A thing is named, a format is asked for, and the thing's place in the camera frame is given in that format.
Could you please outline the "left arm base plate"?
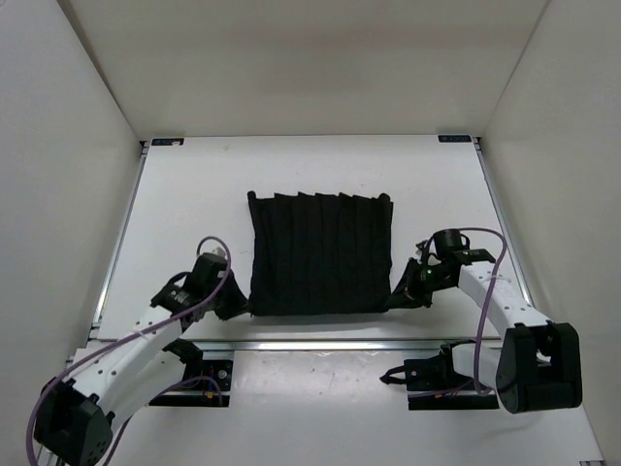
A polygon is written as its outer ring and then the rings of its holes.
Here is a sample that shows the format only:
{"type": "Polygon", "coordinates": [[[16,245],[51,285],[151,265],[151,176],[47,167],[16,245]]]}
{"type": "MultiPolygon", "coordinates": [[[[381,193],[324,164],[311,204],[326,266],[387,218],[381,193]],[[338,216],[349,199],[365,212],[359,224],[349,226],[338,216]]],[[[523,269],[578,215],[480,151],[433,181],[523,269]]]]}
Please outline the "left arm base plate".
{"type": "Polygon", "coordinates": [[[182,381],[155,397],[153,407],[228,408],[234,369],[232,351],[207,351],[199,366],[186,369],[182,381]]]}

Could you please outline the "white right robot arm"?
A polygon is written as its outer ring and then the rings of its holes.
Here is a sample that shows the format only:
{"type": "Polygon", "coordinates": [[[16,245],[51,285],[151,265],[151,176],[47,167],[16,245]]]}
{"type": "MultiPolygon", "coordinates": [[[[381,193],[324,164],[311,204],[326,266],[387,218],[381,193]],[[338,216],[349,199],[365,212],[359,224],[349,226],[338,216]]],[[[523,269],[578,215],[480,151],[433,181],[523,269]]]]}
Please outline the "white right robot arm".
{"type": "Polygon", "coordinates": [[[390,305],[428,308],[456,288],[480,310],[474,338],[441,345],[428,359],[407,359],[380,380],[404,386],[416,409],[504,408],[511,414],[573,409],[583,399],[579,337],[516,292],[501,256],[474,249],[465,228],[418,244],[390,305]]]}

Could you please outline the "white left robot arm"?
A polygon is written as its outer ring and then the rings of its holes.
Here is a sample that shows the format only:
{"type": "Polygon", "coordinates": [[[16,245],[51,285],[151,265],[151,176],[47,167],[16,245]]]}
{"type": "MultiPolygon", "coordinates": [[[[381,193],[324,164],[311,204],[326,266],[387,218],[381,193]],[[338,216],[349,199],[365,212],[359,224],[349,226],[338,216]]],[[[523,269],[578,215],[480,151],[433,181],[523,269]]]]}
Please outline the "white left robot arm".
{"type": "Polygon", "coordinates": [[[245,311],[230,263],[200,254],[189,272],[170,278],[118,341],[95,350],[50,381],[28,422],[29,441],[68,465],[95,465],[114,436],[153,399],[207,374],[203,354],[183,333],[205,314],[245,311]]]}

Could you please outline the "black pleated skirt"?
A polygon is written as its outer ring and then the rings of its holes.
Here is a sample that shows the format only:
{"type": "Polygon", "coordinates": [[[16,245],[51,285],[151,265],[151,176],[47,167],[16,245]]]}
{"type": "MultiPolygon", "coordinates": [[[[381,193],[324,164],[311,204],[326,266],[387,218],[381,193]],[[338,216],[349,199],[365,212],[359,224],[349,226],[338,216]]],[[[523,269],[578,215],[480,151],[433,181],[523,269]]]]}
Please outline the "black pleated skirt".
{"type": "Polygon", "coordinates": [[[379,314],[391,293],[393,202],[347,194],[247,195],[255,316],[379,314]]]}

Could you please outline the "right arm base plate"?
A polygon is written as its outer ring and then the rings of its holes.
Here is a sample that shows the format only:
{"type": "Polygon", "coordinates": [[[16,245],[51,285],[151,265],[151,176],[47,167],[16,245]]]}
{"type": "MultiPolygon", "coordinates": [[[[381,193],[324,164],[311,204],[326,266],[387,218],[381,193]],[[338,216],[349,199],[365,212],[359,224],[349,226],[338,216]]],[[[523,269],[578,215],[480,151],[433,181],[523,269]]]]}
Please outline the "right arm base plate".
{"type": "Polygon", "coordinates": [[[472,378],[453,369],[454,347],[454,344],[443,344],[434,356],[408,357],[401,366],[388,369],[379,380],[387,385],[404,386],[411,412],[498,410],[494,392],[478,394],[472,378]]]}

